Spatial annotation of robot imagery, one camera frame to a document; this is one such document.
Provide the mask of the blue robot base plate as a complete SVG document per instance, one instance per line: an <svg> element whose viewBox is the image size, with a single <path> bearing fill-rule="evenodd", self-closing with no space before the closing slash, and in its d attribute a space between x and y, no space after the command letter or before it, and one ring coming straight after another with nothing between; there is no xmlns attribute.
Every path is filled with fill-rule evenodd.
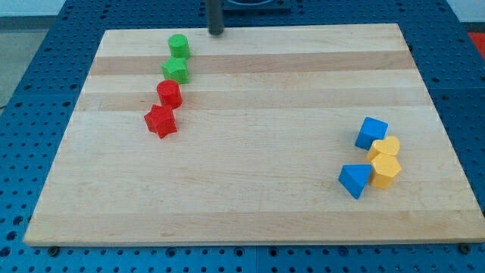
<svg viewBox="0 0 485 273"><path fill-rule="evenodd" d="M224 11L290 11L291 0L223 0Z"/></svg>

